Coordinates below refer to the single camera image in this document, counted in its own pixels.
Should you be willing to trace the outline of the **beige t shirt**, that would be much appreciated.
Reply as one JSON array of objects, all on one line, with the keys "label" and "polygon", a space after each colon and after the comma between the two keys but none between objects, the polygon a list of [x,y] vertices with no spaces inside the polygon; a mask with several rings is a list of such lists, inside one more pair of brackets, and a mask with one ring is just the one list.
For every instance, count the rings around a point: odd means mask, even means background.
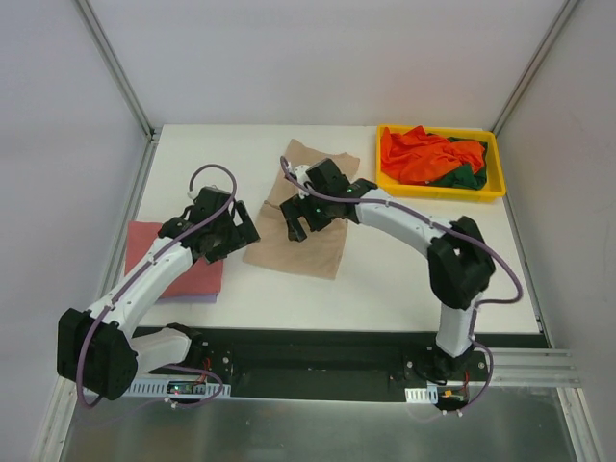
[{"label": "beige t shirt", "polygon": [[295,186],[279,171],[255,220],[260,241],[247,248],[244,262],[267,270],[333,280],[344,254],[347,222],[336,219],[324,230],[310,232],[301,243],[289,240],[279,205],[295,192]]}]

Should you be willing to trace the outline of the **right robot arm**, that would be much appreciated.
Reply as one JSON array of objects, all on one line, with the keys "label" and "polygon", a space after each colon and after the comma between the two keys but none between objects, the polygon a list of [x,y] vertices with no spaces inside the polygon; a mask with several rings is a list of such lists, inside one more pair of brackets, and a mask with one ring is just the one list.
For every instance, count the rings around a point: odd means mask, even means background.
[{"label": "right robot arm", "polygon": [[331,159],[292,167],[282,157],[280,165],[297,189],[280,204],[290,241],[302,242],[309,231],[319,232],[340,219],[382,231],[423,255],[431,291],[441,302],[434,371],[448,380],[463,373],[472,347],[472,306],[495,272],[475,222],[423,216],[370,180],[350,182]]}]

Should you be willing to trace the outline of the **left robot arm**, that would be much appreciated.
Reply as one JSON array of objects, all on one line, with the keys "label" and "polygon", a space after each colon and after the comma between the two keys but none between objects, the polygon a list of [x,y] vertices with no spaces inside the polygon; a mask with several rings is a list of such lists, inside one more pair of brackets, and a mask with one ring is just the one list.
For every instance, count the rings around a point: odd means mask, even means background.
[{"label": "left robot arm", "polygon": [[134,335],[164,291],[197,263],[213,264],[260,239],[241,200],[204,187],[192,204],[164,222],[139,262],[88,309],[67,309],[58,322],[59,376],[108,400],[141,373],[176,368],[192,374],[206,358],[205,339],[185,325]]}]

